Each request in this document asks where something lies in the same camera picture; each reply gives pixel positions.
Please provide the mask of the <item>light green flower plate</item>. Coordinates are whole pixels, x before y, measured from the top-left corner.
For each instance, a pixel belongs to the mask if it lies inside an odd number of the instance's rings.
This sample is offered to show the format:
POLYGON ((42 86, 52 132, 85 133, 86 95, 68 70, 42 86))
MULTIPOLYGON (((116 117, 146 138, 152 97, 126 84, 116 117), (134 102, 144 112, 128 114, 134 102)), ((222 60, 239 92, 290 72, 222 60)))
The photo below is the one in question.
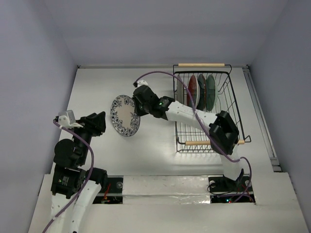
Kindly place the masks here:
POLYGON ((210 74, 206 79, 207 85, 207 111, 212 111, 216 103, 216 82, 212 74, 210 74))

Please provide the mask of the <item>grey deer plate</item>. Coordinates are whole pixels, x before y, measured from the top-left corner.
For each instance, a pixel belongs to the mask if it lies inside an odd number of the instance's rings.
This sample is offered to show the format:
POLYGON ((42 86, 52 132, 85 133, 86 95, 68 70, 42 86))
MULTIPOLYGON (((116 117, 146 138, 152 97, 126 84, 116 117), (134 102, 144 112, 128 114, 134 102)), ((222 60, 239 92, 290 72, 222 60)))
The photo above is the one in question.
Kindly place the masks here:
POLYGON ((179 80, 177 80, 176 86, 176 100, 181 104, 184 104, 184 85, 180 75, 177 75, 179 80))

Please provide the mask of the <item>dark teal blossom plate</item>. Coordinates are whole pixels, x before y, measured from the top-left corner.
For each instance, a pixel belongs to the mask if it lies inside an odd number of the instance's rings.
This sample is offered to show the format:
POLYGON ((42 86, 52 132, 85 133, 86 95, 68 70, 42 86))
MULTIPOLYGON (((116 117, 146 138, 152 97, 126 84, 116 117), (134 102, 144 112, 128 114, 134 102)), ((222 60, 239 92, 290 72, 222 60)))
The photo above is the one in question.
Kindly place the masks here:
POLYGON ((199 97, 197 109, 204 110, 206 107, 206 102, 207 102, 207 86, 206 86, 206 79, 203 74, 199 74, 198 83, 199 83, 199 88, 200 88, 200 97, 199 97))

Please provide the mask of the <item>blue floral white plate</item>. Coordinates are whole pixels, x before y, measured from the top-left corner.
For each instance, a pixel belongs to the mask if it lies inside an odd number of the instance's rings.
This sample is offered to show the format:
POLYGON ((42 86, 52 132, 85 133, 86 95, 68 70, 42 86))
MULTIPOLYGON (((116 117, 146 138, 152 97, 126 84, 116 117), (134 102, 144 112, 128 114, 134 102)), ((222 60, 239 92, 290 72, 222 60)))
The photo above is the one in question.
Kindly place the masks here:
POLYGON ((115 97, 110 108, 110 119, 114 129, 124 137, 136 134, 140 127, 140 117, 135 112, 134 100, 127 95, 115 97))

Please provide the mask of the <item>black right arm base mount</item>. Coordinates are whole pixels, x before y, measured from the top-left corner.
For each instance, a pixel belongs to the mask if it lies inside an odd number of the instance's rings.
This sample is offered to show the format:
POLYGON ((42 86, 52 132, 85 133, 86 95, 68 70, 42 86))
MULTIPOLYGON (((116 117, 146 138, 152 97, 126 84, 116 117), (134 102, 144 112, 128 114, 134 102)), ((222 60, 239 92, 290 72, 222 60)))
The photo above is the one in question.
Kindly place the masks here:
POLYGON ((249 180, 249 175, 244 174, 243 170, 236 180, 231 180, 224 175, 211 176, 208 178, 207 191, 215 195, 243 192, 249 180))

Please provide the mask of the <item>red and teal flower plate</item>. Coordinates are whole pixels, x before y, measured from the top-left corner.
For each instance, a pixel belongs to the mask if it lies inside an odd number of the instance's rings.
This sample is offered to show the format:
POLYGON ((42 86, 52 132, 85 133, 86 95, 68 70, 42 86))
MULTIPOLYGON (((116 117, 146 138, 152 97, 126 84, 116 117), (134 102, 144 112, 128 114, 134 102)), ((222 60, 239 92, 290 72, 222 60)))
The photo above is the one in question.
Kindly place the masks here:
MULTIPOLYGON (((192 96, 192 100, 196 108, 199 102, 200 88, 199 88, 198 80, 195 75, 192 75, 190 77, 189 84, 188 84, 188 90, 192 96)), ((190 95, 187 95, 187 105, 192 106, 191 101, 190 101, 190 95)))

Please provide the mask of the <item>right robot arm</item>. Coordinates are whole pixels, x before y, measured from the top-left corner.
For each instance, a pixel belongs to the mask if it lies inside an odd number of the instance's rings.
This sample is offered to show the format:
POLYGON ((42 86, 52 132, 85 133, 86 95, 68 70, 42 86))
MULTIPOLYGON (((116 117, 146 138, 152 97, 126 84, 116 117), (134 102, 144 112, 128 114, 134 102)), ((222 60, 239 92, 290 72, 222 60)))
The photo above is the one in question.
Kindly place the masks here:
POLYGON ((239 164, 237 153, 239 130, 228 112, 208 113, 166 96, 159 98, 147 85, 134 90, 133 100, 136 113, 140 117, 152 115, 155 118, 180 122, 204 131, 212 149, 221 156, 225 187, 228 190, 235 190, 241 185, 243 168, 239 164))

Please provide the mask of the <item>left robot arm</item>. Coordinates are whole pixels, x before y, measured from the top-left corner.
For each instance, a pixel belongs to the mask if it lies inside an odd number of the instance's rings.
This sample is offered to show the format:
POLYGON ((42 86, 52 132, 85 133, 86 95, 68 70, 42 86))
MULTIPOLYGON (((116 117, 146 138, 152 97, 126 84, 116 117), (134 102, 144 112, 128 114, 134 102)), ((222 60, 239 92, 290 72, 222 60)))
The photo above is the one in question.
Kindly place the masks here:
POLYGON ((109 185, 107 172, 94 167, 93 137, 106 130, 105 112, 75 119, 72 110, 60 112, 53 120, 59 129, 71 134, 54 147, 51 219, 45 233, 79 233, 99 192, 109 185))

